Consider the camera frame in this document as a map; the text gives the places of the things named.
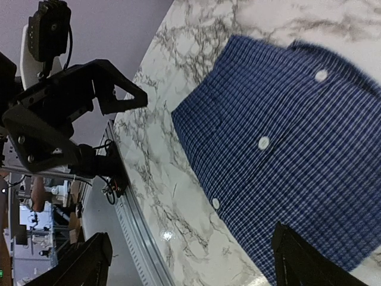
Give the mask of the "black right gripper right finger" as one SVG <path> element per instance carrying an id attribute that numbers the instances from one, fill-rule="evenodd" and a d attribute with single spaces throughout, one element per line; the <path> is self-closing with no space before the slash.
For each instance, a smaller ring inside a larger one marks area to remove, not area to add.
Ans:
<path id="1" fill-rule="evenodd" d="M 280 222 L 274 230 L 272 249 L 277 285 L 366 286 Z"/>

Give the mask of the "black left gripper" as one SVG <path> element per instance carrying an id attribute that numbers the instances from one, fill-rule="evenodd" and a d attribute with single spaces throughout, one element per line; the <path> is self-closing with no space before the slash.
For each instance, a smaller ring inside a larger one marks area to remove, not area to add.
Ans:
<path id="1" fill-rule="evenodd" d="M 98 100 L 103 115 L 148 106 L 147 93 L 109 60 L 95 59 L 55 74 L 28 90 L 8 92 L 10 107 L 2 122 L 22 165 L 32 173 L 79 163 L 79 148 L 69 140 L 72 122 L 93 110 Z"/>

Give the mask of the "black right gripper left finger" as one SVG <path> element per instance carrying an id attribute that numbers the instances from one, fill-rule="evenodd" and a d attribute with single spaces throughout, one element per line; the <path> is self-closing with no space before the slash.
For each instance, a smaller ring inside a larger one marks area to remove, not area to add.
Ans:
<path id="1" fill-rule="evenodd" d="M 86 242 L 76 244 L 59 264 L 27 285 L 106 285 L 113 258 L 110 238 L 97 232 Z"/>

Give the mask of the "blue plaid button shirt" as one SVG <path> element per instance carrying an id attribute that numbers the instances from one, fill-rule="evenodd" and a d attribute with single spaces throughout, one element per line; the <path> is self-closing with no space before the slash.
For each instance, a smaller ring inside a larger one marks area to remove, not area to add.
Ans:
<path id="1" fill-rule="evenodd" d="M 339 54 L 233 35 L 171 116 L 205 195 L 269 283 L 277 222 L 346 271 L 380 246 L 380 85 Z"/>

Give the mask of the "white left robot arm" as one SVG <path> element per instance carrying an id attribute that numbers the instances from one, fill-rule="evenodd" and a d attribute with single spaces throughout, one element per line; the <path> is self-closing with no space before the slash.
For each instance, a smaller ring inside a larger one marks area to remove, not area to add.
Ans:
<path id="1" fill-rule="evenodd" d="M 1 136 L 12 142 L 20 163 L 39 173 L 68 166 L 72 174 L 112 176 L 123 167 L 112 143 L 104 155 L 71 140 L 73 122 L 93 110 L 98 100 L 103 115 L 143 108 L 145 91 L 109 60 L 95 59 L 61 70 L 29 88 L 17 77 L 17 66 L 1 55 Z"/>

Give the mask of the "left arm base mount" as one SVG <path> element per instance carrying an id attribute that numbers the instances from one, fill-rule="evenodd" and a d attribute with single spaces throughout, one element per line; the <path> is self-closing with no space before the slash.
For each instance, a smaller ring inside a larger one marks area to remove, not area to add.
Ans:
<path id="1" fill-rule="evenodd" d="M 88 179 L 99 176 L 106 183 L 106 193 L 117 198 L 124 195 L 129 181 L 116 142 L 107 139 L 98 147 L 80 144 L 78 148 L 79 162 L 69 167 L 71 173 Z"/>

